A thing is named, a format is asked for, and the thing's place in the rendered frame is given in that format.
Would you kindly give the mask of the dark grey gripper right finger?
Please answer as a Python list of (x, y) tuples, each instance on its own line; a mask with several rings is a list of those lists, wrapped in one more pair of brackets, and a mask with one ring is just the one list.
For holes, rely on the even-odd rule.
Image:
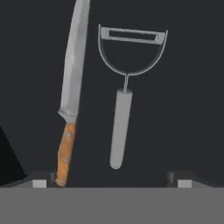
[(190, 171), (168, 171), (167, 186), (174, 188), (208, 188), (216, 184), (203, 180)]

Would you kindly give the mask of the grey metal peeler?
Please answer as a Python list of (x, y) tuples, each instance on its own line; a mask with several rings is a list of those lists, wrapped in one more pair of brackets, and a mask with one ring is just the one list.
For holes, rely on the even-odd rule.
[[(143, 39), (143, 38), (126, 38), (126, 37), (117, 37), (112, 36), (110, 32), (118, 33), (137, 33), (137, 34), (146, 34), (154, 35), (154, 39)], [(168, 38), (168, 30), (166, 31), (140, 31), (140, 30), (131, 30), (123, 28), (110, 28), (102, 27), (98, 25), (98, 50), (101, 55), (101, 59), (104, 64), (113, 72), (120, 74), (124, 77), (124, 83), (122, 89), (119, 89), (116, 92), (115, 98), (115, 115), (113, 123), (113, 132), (111, 138), (111, 149), (110, 149), (110, 158), (109, 164), (112, 169), (118, 170), (122, 167), (123, 157), (126, 147), (126, 139), (129, 127), (130, 120), (130, 111), (133, 92), (128, 90), (129, 78), (133, 76), (138, 76), (149, 72), (160, 60), (165, 51), (166, 41)], [(113, 41), (122, 41), (122, 42), (131, 42), (139, 44), (149, 44), (159, 46), (157, 55), (154, 57), (152, 62), (145, 68), (135, 71), (135, 72), (124, 72), (115, 68), (108, 60), (104, 52), (103, 40), (113, 40)]]

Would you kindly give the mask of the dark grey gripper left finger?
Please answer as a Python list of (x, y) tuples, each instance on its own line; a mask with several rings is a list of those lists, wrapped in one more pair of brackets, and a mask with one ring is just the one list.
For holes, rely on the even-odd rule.
[(26, 178), (2, 185), (2, 188), (51, 188), (55, 187), (55, 177), (55, 171), (34, 171)]

